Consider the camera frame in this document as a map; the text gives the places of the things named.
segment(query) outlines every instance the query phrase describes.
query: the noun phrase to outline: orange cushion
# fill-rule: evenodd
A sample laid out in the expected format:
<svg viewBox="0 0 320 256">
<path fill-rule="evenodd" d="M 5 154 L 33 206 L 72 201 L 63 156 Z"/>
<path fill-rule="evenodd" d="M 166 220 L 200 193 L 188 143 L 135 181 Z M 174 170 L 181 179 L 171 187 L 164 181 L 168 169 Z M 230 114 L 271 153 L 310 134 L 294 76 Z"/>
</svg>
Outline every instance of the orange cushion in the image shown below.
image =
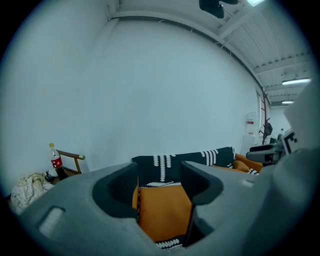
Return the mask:
<svg viewBox="0 0 320 256">
<path fill-rule="evenodd" d="M 133 191 L 132 195 L 132 208 L 137 209 L 138 208 L 138 192 L 139 192 L 139 186 L 137 185 Z"/>
<path fill-rule="evenodd" d="M 192 203 L 181 185 L 141 188 L 139 201 L 138 224 L 154 242 L 187 233 Z"/>
<path fill-rule="evenodd" d="M 214 165 L 214 164 L 211 165 L 211 167 L 219 168 L 219 169 L 226 170 L 226 171 L 233 171 L 233 172 L 243 173 L 242 170 L 236 170 L 236 169 L 232 169 L 232 168 L 216 166 L 216 165 Z"/>
<path fill-rule="evenodd" d="M 233 168 L 248 173 L 250 168 L 242 161 L 236 160 L 232 163 Z"/>
<path fill-rule="evenodd" d="M 260 173 L 260 170 L 264 167 L 262 163 L 251 161 L 241 154 L 235 154 L 235 160 L 244 162 L 249 168 L 256 170 L 258 173 Z"/>
</svg>

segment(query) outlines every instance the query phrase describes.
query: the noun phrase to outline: white cloth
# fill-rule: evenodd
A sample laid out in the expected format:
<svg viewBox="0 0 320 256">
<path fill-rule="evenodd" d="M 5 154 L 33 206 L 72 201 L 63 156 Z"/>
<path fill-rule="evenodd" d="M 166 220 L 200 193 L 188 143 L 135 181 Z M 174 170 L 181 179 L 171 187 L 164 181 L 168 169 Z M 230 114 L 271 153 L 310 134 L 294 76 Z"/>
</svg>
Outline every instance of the white cloth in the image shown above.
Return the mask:
<svg viewBox="0 0 320 256">
<path fill-rule="evenodd" d="M 16 214 L 22 211 L 33 201 L 41 197 L 54 185 L 45 179 L 45 172 L 38 172 L 21 177 L 12 189 L 10 207 Z"/>
</svg>

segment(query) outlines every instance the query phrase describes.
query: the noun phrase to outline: ceiling light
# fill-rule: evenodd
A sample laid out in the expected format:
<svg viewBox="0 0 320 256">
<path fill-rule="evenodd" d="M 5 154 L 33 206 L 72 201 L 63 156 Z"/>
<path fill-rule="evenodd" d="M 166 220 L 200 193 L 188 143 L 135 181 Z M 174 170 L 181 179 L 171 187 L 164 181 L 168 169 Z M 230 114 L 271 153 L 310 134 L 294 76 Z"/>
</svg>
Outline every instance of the ceiling light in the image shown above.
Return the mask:
<svg viewBox="0 0 320 256">
<path fill-rule="evenodd" d="M 252 6 L 256 6 L 258 4 L 260 4 L 261 2 L 263 2 L 264 0 L 247 0 L 248 3 Z"/>
<path fill-rule="evenodd" d="M 304 84 L 304 83 L 309 83 L 310 81 L 311 81 L 310 78 L 294 79 L 289 81 L 283 81 L 282 85 L 289 86 L 289 85 L 295 85 L 295 84 Z"/>
<path fill-rule="evenodd" d="M 293 104 L 294 102 L 291 100 L 282 101 L 282 104 Z"/>
</svg>

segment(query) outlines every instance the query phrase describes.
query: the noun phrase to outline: wooden chair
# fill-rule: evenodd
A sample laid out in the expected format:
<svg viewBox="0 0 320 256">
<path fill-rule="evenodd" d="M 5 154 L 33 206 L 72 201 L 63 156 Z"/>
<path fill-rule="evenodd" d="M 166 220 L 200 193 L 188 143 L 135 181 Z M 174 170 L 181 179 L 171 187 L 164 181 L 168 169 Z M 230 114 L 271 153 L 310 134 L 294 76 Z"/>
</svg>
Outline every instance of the wooden chair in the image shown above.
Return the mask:
<svg viewBox="0 0 320 256">
<path fill-rule="evenodd" d="M 85 160 L 86 157 L 84 155 L 68 153 L 68 152 L 64 152 L 64 151 L 61 151 L 61 150 L 56 150 L 56 151 L 58 151 L 58 153 L 61 156 L 65 156 L 65 157 L 69 157 L 69 158 L 73 158 L 74 159 L 76 170 L 73 170 L 73 169 L 70 169 L 70 168 L 67 168 L 67 167 L 64 166 L 64 169 L 66 171 L 73 172 L 74 174 L 82 174 L 80 166 L 79 166 L 79 163 L 78 163 L 78 159 Z"/>
</svg>

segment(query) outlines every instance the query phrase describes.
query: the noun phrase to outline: red bottle label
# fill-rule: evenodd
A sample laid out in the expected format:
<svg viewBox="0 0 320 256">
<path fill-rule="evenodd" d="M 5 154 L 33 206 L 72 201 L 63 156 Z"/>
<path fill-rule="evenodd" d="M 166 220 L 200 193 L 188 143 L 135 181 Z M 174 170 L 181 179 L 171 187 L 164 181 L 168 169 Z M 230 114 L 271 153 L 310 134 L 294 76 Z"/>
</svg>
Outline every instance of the red bottle label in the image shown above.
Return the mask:
<svg viewBox="0 0 320 256">
<path fill-rule="evenodd" d="M 59 158 L 56 159 L 56 160 L 51 160 L 51 163 L 52 163 L 53 168 L 59 168 L 59 167 L 61 167 L 61 166 L 62 166 L 61 157 L 59 157 Z"/>
</svg>

